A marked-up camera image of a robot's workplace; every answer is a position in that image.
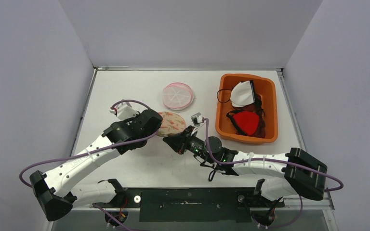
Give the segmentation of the floral beige bra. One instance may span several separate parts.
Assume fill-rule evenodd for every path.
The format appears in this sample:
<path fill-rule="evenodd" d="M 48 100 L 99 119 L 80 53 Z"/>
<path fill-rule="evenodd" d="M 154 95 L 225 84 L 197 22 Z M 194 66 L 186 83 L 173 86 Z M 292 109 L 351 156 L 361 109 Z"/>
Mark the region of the floral beige bra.
<path fill-rule="evenodd" d="M 175 134 L 179 134 L 187 127 L 183 117 L 173 112 L 159 112 L 162 117 L 162 123 L 158 129 L 157 136 L 167 137 Z"/>

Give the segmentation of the white mesh pink-trimmed laundry bag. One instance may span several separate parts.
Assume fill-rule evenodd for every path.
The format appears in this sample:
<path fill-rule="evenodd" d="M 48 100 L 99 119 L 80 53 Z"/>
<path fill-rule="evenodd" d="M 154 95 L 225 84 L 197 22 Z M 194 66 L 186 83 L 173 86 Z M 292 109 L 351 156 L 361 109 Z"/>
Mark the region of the white mesh pink-trimmed laundry bag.
<path fill-rule="evenodd" d="M 189 85 L 181 82 L 174 82 L 162 90 L 162 102 L 170 110 L 180 111 L 191 105 L 194 99 L 194 92 Z"/>

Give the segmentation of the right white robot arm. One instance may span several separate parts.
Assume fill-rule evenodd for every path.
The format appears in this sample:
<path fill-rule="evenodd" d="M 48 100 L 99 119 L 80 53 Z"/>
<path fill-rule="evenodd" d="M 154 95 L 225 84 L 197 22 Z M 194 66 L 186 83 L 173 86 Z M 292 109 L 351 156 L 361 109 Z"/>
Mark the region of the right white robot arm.
<path fill-rule="evenodd" d="M 261 175 L 253 200 L 258 206 L 289 195 L 321 201 L 325 191 L 327 166 L 301 148 L 291 148 L 283 154 L 255 154 L 223 147 L 215 136 L 203 141 L 193 126 L 179 134 L 163 138 L 176 153 L 189 151 L 200 160 L 200 166 L 212 168 L 228 176 Z"/>

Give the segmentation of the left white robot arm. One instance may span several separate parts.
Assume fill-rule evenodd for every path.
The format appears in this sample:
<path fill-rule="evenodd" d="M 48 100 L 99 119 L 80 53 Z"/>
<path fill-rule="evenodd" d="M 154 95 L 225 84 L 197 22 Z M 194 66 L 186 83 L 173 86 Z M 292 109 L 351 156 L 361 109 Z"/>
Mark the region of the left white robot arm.
<path fill-rule="evenodd" d="M 129 113 L 127 118 L 120 118 L 106 128 L 85 153 L 52 170 L 32 173 L 29 179 L 33 193 L 46 219 L 56 221 L 81 205 L 103 203 L 119 207 L 124 204 L 127 196 L 117 179 L 94 184 L 80 184 L 80 181 L 106 162 L 144 147 L 162 121 L 162 116 L 152 109 Z"/>

